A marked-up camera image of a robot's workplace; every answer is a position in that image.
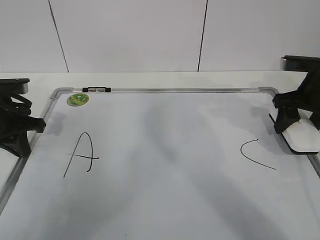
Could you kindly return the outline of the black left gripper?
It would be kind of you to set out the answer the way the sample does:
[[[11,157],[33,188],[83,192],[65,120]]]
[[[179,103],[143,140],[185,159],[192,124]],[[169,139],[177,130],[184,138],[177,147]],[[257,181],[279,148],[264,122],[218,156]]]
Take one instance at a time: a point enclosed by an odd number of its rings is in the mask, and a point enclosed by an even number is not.
[[[27,133],[42,133],[46,123],[31,117],[32,102],[15,94],[0,95],[0,147],[17,157],[31,154]]]

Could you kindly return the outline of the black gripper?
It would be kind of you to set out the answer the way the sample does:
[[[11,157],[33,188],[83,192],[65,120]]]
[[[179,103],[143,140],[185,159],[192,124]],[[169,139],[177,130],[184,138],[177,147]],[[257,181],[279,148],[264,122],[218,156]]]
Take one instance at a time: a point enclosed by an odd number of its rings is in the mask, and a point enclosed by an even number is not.
[[[277,93],[272,102],[275,108],[269,111],[269,116],[277,134],[282,134],[301,119],[298,109],[319,112],[320,67],[309,71],[297,90]]]

